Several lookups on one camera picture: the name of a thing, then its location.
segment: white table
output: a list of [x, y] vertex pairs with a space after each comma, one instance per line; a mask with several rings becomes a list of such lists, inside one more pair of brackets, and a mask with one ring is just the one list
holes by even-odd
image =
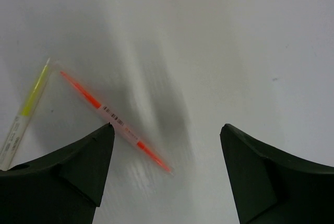
[[[0, 0], [0, 144], [48, 55], [145, 133], [172, 178], [116, 137], [99, 223], [238, 223], [232, 123], [334, 166], [332, 0]], [[14, 164], [103, 121], [52, 75]]]

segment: orange highlighter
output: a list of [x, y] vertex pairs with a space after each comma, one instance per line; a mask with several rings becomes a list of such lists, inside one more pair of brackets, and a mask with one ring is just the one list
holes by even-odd
[[81, 94], [85, 100], [87, 100], [96, 109], [97, 113], [106, 119], [113, 125], [114, 129], [123, 136], [128, 142], [135, 147], [141, 149], [146, 153], [156, 164], [162, 167], [168, 173], [172, 173], [172, 169], [169, 168], [159, 157], [156, 155], [142, 139], [137, 135], [123, 120], [121, 120], [107, 105], [101, 103], [94, 98], [85, 88], [80, 85], [75, 79], [69, 76], [66, 72], [60, 71], [60, 74]]

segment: barcode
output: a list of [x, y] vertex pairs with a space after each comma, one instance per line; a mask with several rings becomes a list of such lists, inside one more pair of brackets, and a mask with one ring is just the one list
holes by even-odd
[[7, 152], [10, 148], [10, 143], [7, 144], [6, 148], [5, 148], [5, 152]]
[[103, 107], [104, 111], [107, 112], [119, 125], [123, 126], [124, 122], [118, 118], [118, 116], [116, 114], [114, 114], [112, 111], [110, 111], [109, 108], [107, 108], [106, 106]]
[[17, 137], [16, 141], [14, 142], [13, 148], [11, 149], [12, 152], [15, 150], [15, 148], [16, 148], [17, 143], [19, 142], [19, 140], [20, 140], [20, 137]]

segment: marker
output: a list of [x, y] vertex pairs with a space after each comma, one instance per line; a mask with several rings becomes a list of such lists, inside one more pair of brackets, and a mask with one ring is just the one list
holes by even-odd
[[20, 107], [18, 114], [16, 115], [14, 122], [7, 135], [6, 141], [0, 152], [0, 170], [7, 171], [10, 163], [16, 153], [18, 146], [22, 140], [22, 137], [27, 129], [30, 118], [38, 104], [39, 99], [43, 93], [43, 89], [46, 85], [47, 79], [50, 74], [49, 67], [50, 59], [47, 60], [40, 76], [36, 83], [32, 87], [26, 100]]
[[159, 157], [156, 155], [123, 120], [121, 120], [107, 105], [101, 103], [95, 97], [93, 97], [85, 88], [80, 85], [75, 79], [69, 76], [66, 72], [60, 71], [60, 74], [88, 101], [97, 111], [97, 113], [110, 122], [115, 130], [122, 135], [128, 142], [135, 147], [138, 147], [145, 154], [147, 154], [155, 163], [162, 167], [165, 171], [172, 173], [169, 168]]

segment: yellow stripe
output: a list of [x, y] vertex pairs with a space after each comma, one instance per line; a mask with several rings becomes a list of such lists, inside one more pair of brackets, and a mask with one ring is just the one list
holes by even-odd
[[47, 62], [46, 66], [44, 66], [43, 71], [40, 74], [40, 77], [38, 78], [36, 84], [30, 91], [29, 96], [27, 97], [27, 100], [24, 103], [24, 107], [22, 109], [21, 115], [23, 116], [29, 116], [31, 111], [34, 109], [36, 100], [38, 100], [38, 94], [41, 88], [43, 87], [44, 81], [47, 77], [47, 71], [49, 69], [48, 66], [49, 62]]

